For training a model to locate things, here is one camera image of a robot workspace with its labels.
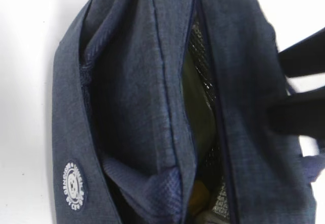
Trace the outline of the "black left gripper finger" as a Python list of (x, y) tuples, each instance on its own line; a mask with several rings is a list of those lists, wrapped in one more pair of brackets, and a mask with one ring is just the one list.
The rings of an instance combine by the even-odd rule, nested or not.
[(267, 115), (279, 134), (324, 139), (324, 87), (289, 95), (271, 105)]
[(324, 28), (281, 51), (278, 57), (289, 78), (324, 73)]

